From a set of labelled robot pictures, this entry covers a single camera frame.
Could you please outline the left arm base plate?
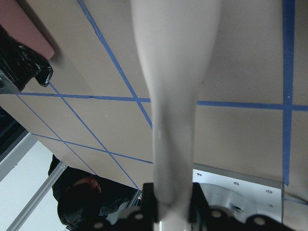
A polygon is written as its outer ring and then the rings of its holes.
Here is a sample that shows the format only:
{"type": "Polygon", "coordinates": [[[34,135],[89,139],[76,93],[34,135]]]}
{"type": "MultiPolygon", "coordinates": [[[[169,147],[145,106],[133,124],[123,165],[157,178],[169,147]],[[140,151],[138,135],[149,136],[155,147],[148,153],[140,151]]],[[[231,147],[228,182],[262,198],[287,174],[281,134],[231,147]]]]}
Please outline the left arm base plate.
{"type": "Polygon", "coordinates": [[[228,209],[241,222],[255,214],[282,222],[282,183],[195,163],[193,182],[198,182],[210,206],[228,209]]]}

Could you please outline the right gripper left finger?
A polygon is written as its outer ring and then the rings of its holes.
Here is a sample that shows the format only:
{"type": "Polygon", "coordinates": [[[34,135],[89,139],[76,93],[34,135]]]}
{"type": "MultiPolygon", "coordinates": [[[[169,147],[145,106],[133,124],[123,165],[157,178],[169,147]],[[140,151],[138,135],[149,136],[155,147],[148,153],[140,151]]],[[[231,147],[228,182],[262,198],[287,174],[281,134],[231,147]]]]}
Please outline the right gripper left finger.
{"type": "Polygon", "coordinates": [[[157,199],[154,184],[142,187],[141,205],[123,210],[115,224],[103,218],[94,218],[84,224],[85,231],[153,231],[158,221],[157,199]]]}

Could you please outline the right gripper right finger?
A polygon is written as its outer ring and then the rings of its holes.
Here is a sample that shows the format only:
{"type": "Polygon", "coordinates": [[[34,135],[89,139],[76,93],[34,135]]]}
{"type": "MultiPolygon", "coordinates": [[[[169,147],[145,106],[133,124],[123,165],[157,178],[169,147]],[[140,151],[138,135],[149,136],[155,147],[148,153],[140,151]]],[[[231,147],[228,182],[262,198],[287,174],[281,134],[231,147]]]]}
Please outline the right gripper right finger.
{"type": "Polygon", "coordinates": [[[210,206],[199,183],[192,185],[190,203],[192,231],[291,231],[292,228],[265,215],[251,215],[238,221],[227,208],[210,206]]]}

